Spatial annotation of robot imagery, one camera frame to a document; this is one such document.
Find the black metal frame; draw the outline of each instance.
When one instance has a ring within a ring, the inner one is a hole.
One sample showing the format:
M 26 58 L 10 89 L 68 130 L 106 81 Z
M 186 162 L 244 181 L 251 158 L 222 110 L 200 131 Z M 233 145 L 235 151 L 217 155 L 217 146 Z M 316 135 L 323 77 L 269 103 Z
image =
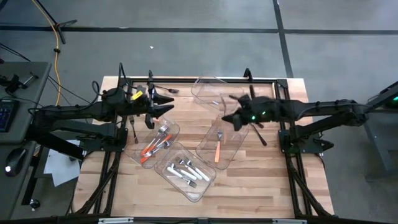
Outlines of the black metal frame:
M 154 83 L 194 83 L 196 77 L 192 78 L 154 78 Z M 245 78 L 220 78 L 224 82 L 229 83 L 262 83 L 262 84 L 274 84 L 275 85 L 275 97 L 276 99 L 281 99 L 282 96 L 280 91 L 284 93 L 285 99 L 290 99 L 289 87 L 287 85 L 286 79 L 267 79 L 267 78 L 253 78 L 250 75 Z M 127 78 L 126 80 L 131 85 L 133 83 L 147 82 L 147 78 Z M 121 126 L 125 126 L 127 117 L 123 117 Z M 286 129 L 285 123 L 280 123 L 281 130 Z M 294 167 L 292 162 L 292 157 L 296 158 L 297 169 Z M 114 191 L 118 176 L 119 163 L 121 158 L 121 153 L 116 152 L 115 158 L 111 168 L 108 170 L 110 152 L 105 152 L 103 167 L 101 171 L 99 185 L 93 192 L 93 195 L 89 200 L 86 201 L 84 206 L 75 213 L 71 213 L 65 217 L 48 217 L 48 218 L 33 218 L 28 220 L 14 220 L 8 221 L 9 223 L 97 223 L 100 218 L 112 218 L 111 210 L 113 205 Z M 348 220 L 338 218 L 334 215 L 326 212 L 322 206 L 316 201 L 315 197 L 312 195 L 311 191 L 308 189 L 305 182 L 305 174 L 303 169 L 303 162 L 301 158 L 301 153 L 295 153 L 294 155 L 290 153 L 285 153 L 285 160 L 287 165 L 287 173 L 289 178 L 290 193 L 292 197 L 292 204 L 294 209 L 294 216 L 296 220 L 308 220 L 308 223 L 376 223 L 367 222 L 359 220 Z M 103 190 L 110 181 L 108 198 L 106 200 L 106 206 L 103 212 L 100 212 L 101 198 Z M 303 198 L 305 203 L 305 213 L 302 213 L 299 207 L 299 199 L 297 197 L 297 189 L 295 184 L 298 184 L 303 192 Z M 88 214 L 91 207 L 94 207 L 94 214 Z M 312 215 L 312 207 L 318 213 L 317 216 Z M 197 223 L 197 224 L 208 224 L 208 223 L 276 223 L 275 219 L 270 218 L 179 218 L 179 217 L 131 217 L 135 222 L 186 222 L 186 223 Z
M 270 85 L 274 84 L 275 85 L 275 95 L 276 95 L 277 99 L 281 99 L 280 92 L 279 92 L 280 88 L 283 88 L 284 98 L 290 99 L 289 88 L 288 88 L 286 79 L 264 79 L 264 78 L 256 79 L 256 78 L 252 77 L 251 73 L 244 74 L 244 78 L 247 78 L 247 79 L 222 78 L 222 77 L 218 77 L 218 78 L 227 83 L 242 83 L 242 84 L 258 83 L 258 84 L 270 84 Z M 156 78 L 156 77 L 154 77 L 154 83 L 194 83 L 196 80 L 197 80 L 196 77 L 192 77 L 192 78 Z M 127 78 L 126 81 L 129 82 L 130 84 L 145 83 L 145 82 L 147 82 L 147 78 Z M 286 129 L 285 123 L 280 123 L 280 128 Z M 108 170 L 109 156 L 110 156 L 110 153 L 105 152 L 104 162 L 103 162 L 99 186 L 98 186 L 98 188 L 100 188 L 102 190 L 107 183 L 105 181 L 106 177 L 107 177 L 107 175 L 106 175 L 107 173 L 105 171 Z M 290 160 L 290 155 L 285 154 L 285 157 L 286 157 L 286 163 L 288 164 L 289 160 Z M 299 173 L 300 178 L 302 179 L 303 183 L 305 184 L 306 181 L 305 181 L 305 175 L 304 175 L 304 168 L 303 168 L 303 162 L 302 162 L 300 153 L 297 153 L 295 155 L 295 157 L 296 157 L 297 164 L 298 164 L 298 173 Z M 302 212 L 300 211 L 300 208 L 299 208 L 299 200 L 298 200 L 297 191 L 295 188 L 295 179 L 293 177 L 293 174 L 289 171 L 288 171 L 288 175 L 289 175 L 290 191 L 292 194 L 292 202 L 294 205 L 294 214 L 296 217 L 297 215 L 302 215 Z M 112 180 L 111 186 L 109 187 L 109 197 L 106 202 L 106 208 L 105 208 L 104 212 L 102 213 L 104 215 L 110 215 L 115 185 L 116 185 L 116 178 Z M 102 199 L 102 192 L 99 193 L 99 195 L 95 201 L 94 213 L 99 213 L 100 206 L 101 206 L 101 199 Z M 305 214 L 311 215 L 312 210 L 311 210 L 310 204 L 308 202 L 308 199 L 305 195 L 304 195 L 304 202 L 305 202 Z

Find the metal bracket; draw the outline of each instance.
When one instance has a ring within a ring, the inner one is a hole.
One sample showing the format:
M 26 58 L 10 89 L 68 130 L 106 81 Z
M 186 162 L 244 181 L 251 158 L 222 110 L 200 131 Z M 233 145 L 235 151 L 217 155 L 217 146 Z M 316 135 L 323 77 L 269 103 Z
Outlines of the metal bracket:
M 273 219 L 272 223 L 273 224 L 307 224 L 307 221 L 306 220 L 289 220 L 289 219 L 278 218 L 278 219 Z
M 118 141 L 116 144 L 106 144 L 101 139 L 84 140 L 85 148 L 89 151 L 122 152 L 127 143 L 128 129 L 118 130 Z
M 134 217 L 127 218 L 100 218 L 98 224 L 124 224 L 133 223 Z
M 301 139 L 300 142 L 290 142 L 290 131 L 279 130 L 279 144 L 282 153 L 323 153 L 322 143 L 317 141 L 319 134 L 311 135 L 308 139 Z
M 287 79 L 286 78 L 277 79 L 276 83 L 278 83 L 283 88 L 288 88 Z
M 253 82 L 253 76 L 251 75 L 250 69 L 246 68 L 243 74 L 243 78 L 248 78 L 249 83 Z

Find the butcher block tabletop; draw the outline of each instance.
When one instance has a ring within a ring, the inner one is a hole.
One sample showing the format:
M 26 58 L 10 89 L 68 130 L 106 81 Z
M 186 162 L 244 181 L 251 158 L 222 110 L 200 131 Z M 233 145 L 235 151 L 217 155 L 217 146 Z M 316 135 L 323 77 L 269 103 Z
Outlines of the butcher block tabletop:
M 101 90 L 114 88 L 117 77 L 104 77 Z M 290 98 L 308 102 L 304 80 L 288 78 Z M 164 116 L 180 126 L 178 142 L 195 154 L 195 149 L 205 137 L 217 113 L 195 103 L 191 93 L 192 83 L 157 83 L 157 85 L 180 90 L 171 94 L 157 88 L 161 95 L 174 98 L 174 109 Z M 249 93 L 248 84 L 233 84 Z M 275 98 L 274 86 L 254 84 L 257 96 Z M 136 119 L 136 131 L 143 135 L 149 130 L 143 122 L 144 116 Z M 306 125 L 312 118 L 303 118 L 296 124 Z M 285 157 L 280 152 L 277 132 L 279 123 L 263 123 L 258 128 L 268 145 L 264 147 L 250 128 L 241 147 L 229 167 L 217 170 L 215 181 L 196 203 L 189 201 L 171 186 L 155 170 L 144 169 L 127 155 L 134 144 L 132 127 L 128 123 L 129 137 L 122 153 L 112 216 L 119 217 L 211 217 L 211 218 L 294 218 L 292 198 Z M 90 154 L 81 166 L 75 190 L 73 209 L 78 210 L 89 199 L 98 186 L 104 152 Z M 326 211 L 333 213 L 325 171 L 319 157 L 302 155 L 308 188 Z M 104 192 L 102 209 L 106 204 L 109 184 Z M 300 208 L 304 211 L 301 190 L 297 191 Z

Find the white paper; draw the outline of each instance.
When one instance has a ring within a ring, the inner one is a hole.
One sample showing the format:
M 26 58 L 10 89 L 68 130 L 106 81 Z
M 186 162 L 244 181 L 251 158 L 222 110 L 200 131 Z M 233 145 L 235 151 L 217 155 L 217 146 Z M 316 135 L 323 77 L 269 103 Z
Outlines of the white paper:
M 76 145 L 80 143 L 77 140 L 68 140 L 68 142 Z M 79 176 L 79 162 L 76 159 L 71 161 L 68 156 L 50 149 L 44 167 L 44 174 L 52 174 L 54 186 L 58 186 Z

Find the plastic tray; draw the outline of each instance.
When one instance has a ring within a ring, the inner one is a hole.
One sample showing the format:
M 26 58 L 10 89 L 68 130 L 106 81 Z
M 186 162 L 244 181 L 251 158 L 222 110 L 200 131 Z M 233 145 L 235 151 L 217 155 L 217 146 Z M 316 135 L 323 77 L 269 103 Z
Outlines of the plastic tray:
M 209 181 L 206 181 L 205 179 L 193 180 L 197 185 L 195 188 L 193 188 L 187 184 L 187 181 L 172 174 L 167 170 L 167 167 L 170 166 L 170 162 L 175 164 L 178 169 L 189 172 L 184 165 L 180 165 L 178 163 L 177 157 L 181 159 L 186 157 L 191 160 L 192 164 L 209 178 Z M 199 201 L 206 192 L 207 188 L 216 178 L 216 171 L 212 167 L 206 165 L 203 161 L 186 150 L 179 142 L 173 143 L 171 145 L 169 153 L 156 164 L 155 171 L 182 194 L 184 194 L 184 196 L 186 196 L 186 198 L 188 198 L 191 202 Z
M 195 102 L 206 109 L 220 114 L 233 113 L 238 107 L 238 101 L 229 95 L 240 97 L 243 89 L 228 84 L 216 77 L 199 77 L 191 88 Z
M 165 136 L 162 136 L 160 138 L 159 135 L 159 128 L 162 126 L 168 126 L 169 128 L 167 129 L 167 134 L 171 134 L 172 137 L 169 139 L 170 145 L 178 139 L 178 133 L 180 132 L 180 127 L 174 123 L 173 121 L 169 121 L 165 118 L 162 118 L 159 122 L 155 123 L 155 128 L 150 130 L 150 129 L 143 129 L 137 136 L 138 139 L 138 144 L 134 143 L 134 140 L 128 144 L 124 150 L 124 152 L 136 163 L 140 164 L 143 168 L 145 169 L 150 169 L 152 168 L 157 161 L 161 160 L 169 151 L 169 147 L 165 147 L 162 149 L 159 149 L 154 155 L 150 156 L 148 160 L 145 162 L 141 163 L 141 159 L 143 156 L 141 155 L 141 152 L 150 144 L 155 144 L 158 139 L 160 142 L 163 141 Z
M 218 130 L 222 130 L 223 135 L 220 141 L 220 159 L 215 162 L 216 148 L 218 143 Z M 229 166 L 238 149 L 241 147 L 244 138 L 248 134 L 247 127 L 240 131 L 234 131 L 233 125 L 217 117 L 202 142 L 198 145 L 196 153 L 207 164 L 220 170 Z

